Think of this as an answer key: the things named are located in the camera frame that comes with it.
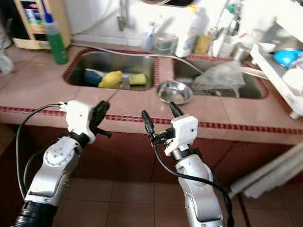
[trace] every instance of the dish soap bottle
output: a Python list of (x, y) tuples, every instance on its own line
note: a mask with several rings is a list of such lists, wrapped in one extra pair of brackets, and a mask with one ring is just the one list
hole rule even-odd
[(187, 11), (184, 13), (187, 20), (178, 24), (178, 45), (175, 55), (184, 58), (192, 53), (195, 46), (197, 25), (200, 22), (200, 17), (197, 14), (197, 6), (188, 5)]
[(68, 63), (69, 59), (62, 41), (58, 24), (53, 21), (53, 17), (50, 13), (45, 13), (44, 27), (55, 62), (59, 65)]

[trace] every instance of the pink tile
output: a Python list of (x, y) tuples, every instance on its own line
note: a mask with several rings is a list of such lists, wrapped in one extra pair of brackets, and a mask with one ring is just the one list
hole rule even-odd
[(225, 131), (223, 139), (244, 142), (297, 144), (303, 140), (303, 135), (230, 129)]
[(113, 182), (85, 178), (72, 178), (67, 191), (69, 200), (110, 201)]
[(212, 128), (198, 128), (198, 138), (206, 139), (223, 139), (225, 140), (225, 135), (228, 133), (227, 129), (212, 129)]
[(173, 60), (169, 58), (159, 58), (160, 82), (174, 80)]
[[(186, 104), (179, 105), (185, 114), (195, 116), (199, 121), (229, 123), (221, 98), (211, 96), (193, 96)], [(151, 117), (172, 119), (169, 105), (159, 99), (155, 91), (151, 91)]]
[(155, 204), (184, 205), (181, 186), (173, 183), (155, 183)]
[(13, 62), (25, 61), (31, 62), (37, 55), (39, 55), (41, 50), (28, 50), (18, 48), (15, 45), (12, 45), (8, 49), (6, 49), (6, 54)]
[(303, 210), (303, 183), (286, 184), (279, 188), (285, 206), (288, 209)]
[(288, 213), (293, 221), (294, 227), (303, 226), (303, 210), (290, 210)]
[(0, 91), (0, 103), (37, 108), (73, 100), (79, 87), (65, 83), (63, 72), (61, 67), (30, 63)]
[(100, 127), (107, 131), (128, 132), (145, 134), (143, 122), (123, 122), (123, 121), (110, 121), (104, 120)]
[(153, 183), (114, 182), (111, 201), (150, 203), (154, 201)]
[[(115, 89), (81, 87), (76, 99), (90, 105), (96, 105), (101, 100), (107, 100)], [(107, 114), (141, 116), (142, 110), (149, 110), (150, 91), (120, 90), (111, 100)]]
[(232, 124), (303, 129), (303, 120), (293, 120), (277, 97), (265, 99), (224, 98), (222, 102)]
[[(67, 49), (69, 62), (66, 65), (70, 64), (72, 60), (76, 57), (76, 55), (84, 49), (84, 47), (70, 46)], [(57, 65), (50, 50), (42, 50), (36, 57), (33, 58), (32, 62), (39, 64)]]
[[(8, 113), (0, 111), (0, 119), (3, 123), (20, 124), (28, 116), (27, 113)], [(66, 118), (61, 116), (48, 116), (36, 114), (27, 122), (28, 125), (51, 126), (55, 128), (67, 128)]]
[(184, 206), (155, 204), (155, 227), (188, 227)]
[(111, 203), (107, 227), (154, 226), (153, 204)]
[(10, 74), (0, 75), (0, 90), (4, 88), (12, 79), (28, 64), (25, 61), (18, 61), (14, 63), (14, 71)]
[(286, 210), (246, 209), (251, 227), (293, 227)]
[(277, 189), (266, 192), (260, 198), (247, 198), (242, 196), (246, 208), (272, 208), (284, 209), (282, 197)]
[(56, 227), (105, 227), (109, 203), (67, 200)]

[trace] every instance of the plastic bag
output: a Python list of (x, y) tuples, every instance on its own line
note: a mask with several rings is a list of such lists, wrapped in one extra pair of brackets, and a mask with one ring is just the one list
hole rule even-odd
[(229, 61), (209, 68), (197, 76), (192, 84), (194, 90), (234, 89), (245, 86), (241, 64)]

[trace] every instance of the white pipe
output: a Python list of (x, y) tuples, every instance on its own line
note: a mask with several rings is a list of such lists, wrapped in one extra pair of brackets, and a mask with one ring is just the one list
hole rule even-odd
[(293, 156), (291, 160), (287, 160), (284, 164), (278, 166), (273, 171), (257, 180), (252, 186), (244, 191), (244, 194), (247, 197), (253, 197), (255, 199), (259, 198), (264, 192), (270, 191), (276, 186), (289, 180), (293, 170), (302, 170), (302, 161), (303, 152), (300, 152)]
[(292, 147), (289, 151), (282, 154), (280, 157), (276, 158), (275, 160), (271, 161), (267, 165), (263, 166), (262, 168), (258, 169), (257, 171), (243, 177), (242, 179), (236, 181), (231, 185), (231, 194), (237, 194), (241, 191), (243, 191), (245, 188), (250, 186), (252, 183), (257, 181), (262, 176), (268, 174), (271, 170), (276, 168), (279, 165), (283, 165), (283, 163), (291, 158), (293, 155), (295, 155), (298, 152), (302, 152), (303, 149), (303, 142), (297, 144), (296, 146)]

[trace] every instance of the kitchen sink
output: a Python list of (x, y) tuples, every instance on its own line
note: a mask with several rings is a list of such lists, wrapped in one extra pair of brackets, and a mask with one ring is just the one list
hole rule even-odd
[[(201, 71), (206, 71), (210, 68), (210, 62), (207, 60), (189, 60), (192, 64), (197, 66)], [(214, 65), (221, 64), (222, 61), (214, 62)], [(196, 76), (200, 74), (192, 67), (186, 65), (181, 61), (174, 61), (175, 80), (191, 86)], [(260, 99), (264, 97), (265, 92), (261, 88), (256, 79), (248, 74), (243, 73), (243, 78), (246, 86), (239, 89), (240, 98)], [(223, 97), (236, 97), (234, 90), (232, 89), (218, 89), (208, 91), (193, 90), (194, 95), (200, 96), (223, 96)]]
[(151, 89), (155, 83), (155, 59), (146, 56), (125, 56), (108, 52), (89, 52), (81, 55), (66, 77), (69, 84), (77, 86), (88, 86), (85, 82), (84, 70), (93, 69), (101, 72), (112, 72), (121, 70), (125, 74), (144, 73), (147, 78), (146, 85), (128, 86), (129, 90), (145, 91)]

